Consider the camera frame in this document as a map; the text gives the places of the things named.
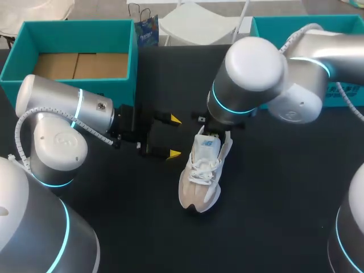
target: black table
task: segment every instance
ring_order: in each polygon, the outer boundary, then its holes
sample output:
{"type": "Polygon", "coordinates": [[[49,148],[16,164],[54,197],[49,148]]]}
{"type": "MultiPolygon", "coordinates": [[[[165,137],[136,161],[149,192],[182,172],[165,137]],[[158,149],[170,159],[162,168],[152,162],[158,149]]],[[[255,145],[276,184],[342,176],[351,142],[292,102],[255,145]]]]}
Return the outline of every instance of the black table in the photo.
{"type": "MultiPolygon", "coordinates": [[[[203,215],[185,212],[178,180],[227,46],[139,50],[137,93],[172,110],[178,128],[156,124],[156,143],[182,151],[165,163],[86,136],[89,154],[64,200],[95,229],[99,273],[330,272],[326,240],[355,171],[364,162],[364,125],[348,108],[325,109],[294,126],[260,111],[233,149],[221,196],[203,215]]],[[[0,51],[5,60],[8,51],[0,51]]],[[[16,154],[16,116],[0,92],[0,156],[16,154]]],[[[22,133],[29,148],[29,132],[22,133]]]]}

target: white chair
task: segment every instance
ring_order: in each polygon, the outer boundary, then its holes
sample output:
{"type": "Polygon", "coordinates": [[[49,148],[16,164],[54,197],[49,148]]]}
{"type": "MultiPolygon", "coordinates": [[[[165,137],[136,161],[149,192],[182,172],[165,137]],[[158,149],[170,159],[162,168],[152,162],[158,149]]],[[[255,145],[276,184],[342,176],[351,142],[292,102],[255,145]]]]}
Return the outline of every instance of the white chair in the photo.
{"type": "Polygon", "coordinates": [[[188,2],[181,5],[178,0],[177,7],[164,18],[159,19],[159,27],[168,36],[190,45],[205,46],[214,44],[229,33],[236,39],[250,0],[246,0],[240,18],[224,17],[213,13],[196,3],[188,2]]]}

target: cardboard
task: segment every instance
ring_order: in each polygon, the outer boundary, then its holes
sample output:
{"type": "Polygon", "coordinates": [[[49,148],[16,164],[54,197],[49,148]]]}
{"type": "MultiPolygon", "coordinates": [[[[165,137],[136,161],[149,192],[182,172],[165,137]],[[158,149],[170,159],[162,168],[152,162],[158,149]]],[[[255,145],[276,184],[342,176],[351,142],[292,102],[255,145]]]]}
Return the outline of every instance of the cardboard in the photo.
{"type": "Polygon", "coordinates": [[[40,54],[33,74],[50,78],[126,78],[127,53],[46,53],[40,54]]]}
{"type": "Polygon", "coordinates": [[[96,54],[79,54],[73,78],[95,78],[96,54]]]}
{"type": "Polygon", "coordinates": [[[96,78],[126,78],[127,53],[97,53],[96,78]]]}
{"type": "Polygon", "coordinates": [[[77,57],[77,53],[40,54],[33,74],[51,80],[73,78],[77,57]]]}

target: white sneaker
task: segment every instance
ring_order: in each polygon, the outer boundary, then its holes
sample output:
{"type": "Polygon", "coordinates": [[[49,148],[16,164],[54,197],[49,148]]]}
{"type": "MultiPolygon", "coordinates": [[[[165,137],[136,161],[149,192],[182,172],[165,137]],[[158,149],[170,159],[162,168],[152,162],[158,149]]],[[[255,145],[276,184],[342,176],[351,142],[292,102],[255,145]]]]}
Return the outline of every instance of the white sneaker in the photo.
{"type": "Polygon", "coordinates": [[[219,138],[202,135],[204,127],[195,136],[187,165],[180,176],[179,199],[183,208],[194,208],[198,212],[210,209],[220,196],[218,181],[222,167],[233,140],[225,132],[221,147],[219,138]]]}

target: shopping bag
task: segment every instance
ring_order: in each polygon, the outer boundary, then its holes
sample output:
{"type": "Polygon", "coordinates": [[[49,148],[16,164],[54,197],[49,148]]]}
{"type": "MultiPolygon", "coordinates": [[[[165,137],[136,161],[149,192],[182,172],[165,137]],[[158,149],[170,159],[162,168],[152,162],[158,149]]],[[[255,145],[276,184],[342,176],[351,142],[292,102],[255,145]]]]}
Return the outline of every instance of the shopping bag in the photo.
{"type": "Polygon", "coordinates": [[[140,13],[140,22],[135,23],[136,38],[138,41],[138,47],[150,47],[158,46],[159,42],[159,25],[158,15],[150,17],[150,9],[144,9],[140,13]],[[144,11],[149,11],[147,19],[142,20],[142,14],[144,11]]]}

